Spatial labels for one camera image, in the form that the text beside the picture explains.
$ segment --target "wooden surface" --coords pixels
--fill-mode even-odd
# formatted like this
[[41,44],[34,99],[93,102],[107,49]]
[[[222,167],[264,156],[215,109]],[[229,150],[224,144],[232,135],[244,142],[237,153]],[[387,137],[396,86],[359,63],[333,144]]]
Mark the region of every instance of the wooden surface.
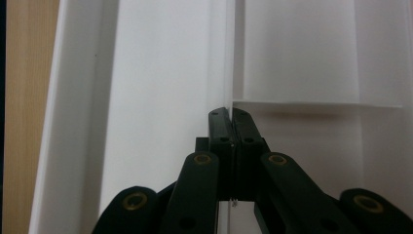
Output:
[[58,0],[7,1],[3,233],[27,233]]

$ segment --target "white plastic panel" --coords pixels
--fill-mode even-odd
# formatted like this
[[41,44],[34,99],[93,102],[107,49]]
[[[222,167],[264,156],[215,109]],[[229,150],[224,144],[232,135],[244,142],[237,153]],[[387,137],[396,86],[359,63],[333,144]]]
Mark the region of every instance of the white plastic panel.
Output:
[[[159,191],[233,103],[326,193],[413,217],[411,26],[408,0],[60,1],[30,233]],[[223,210],[222,233],[260,233],[251,203]]]
[[358,102],[354,1],[245,1],[244,18],[243,98]]
[[232,104],[231,6],[60,2],[30,233],[91,233],[119,191],[177,179]]

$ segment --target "white surface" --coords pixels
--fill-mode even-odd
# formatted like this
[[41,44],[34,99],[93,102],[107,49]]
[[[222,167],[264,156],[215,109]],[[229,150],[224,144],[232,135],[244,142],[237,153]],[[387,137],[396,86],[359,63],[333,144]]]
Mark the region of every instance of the white surface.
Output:
[[[120,190],[176,180],[232,98],[328,194],[365,187],[413,216],[410,10],[60,1],[30,233],[90,233]],[[251,208],[229,209],[231,233],[259,233]]]

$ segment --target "screw hole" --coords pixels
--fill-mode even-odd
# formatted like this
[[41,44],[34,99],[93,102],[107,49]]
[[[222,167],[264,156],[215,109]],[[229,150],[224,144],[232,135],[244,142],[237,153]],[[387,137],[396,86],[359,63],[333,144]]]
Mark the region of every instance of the screw hole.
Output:
[[363,195],[356,195],[353,200],[359,207],[370,213],[379,214],[384,211],[383,205],[373,198]]
[[196,226],[196,224],[197,222],[192,217],[183,217],[181,220],[179,220],[179,226],[183,230],[193,229]]
[[145,206],[147,201],[148,197],[144,193],[135,192],[124,199],[123,206],[128,211],[135,211]]
[[198,165],[206,165],[209,164],[212,159],[208,155],[200,154],[194,157],[194,161]]
[[272,162],[273,164],[280,165],[280,166],[287,163],[287,160],[281,155],[271,155],[268,158],[268,160],[270,160],[270,162]]
[[323,218],[319,221],[319,223],[325,230],[328,230],[330,232],[337,232],[340,229],[340,227],[335,221],[328,218]]

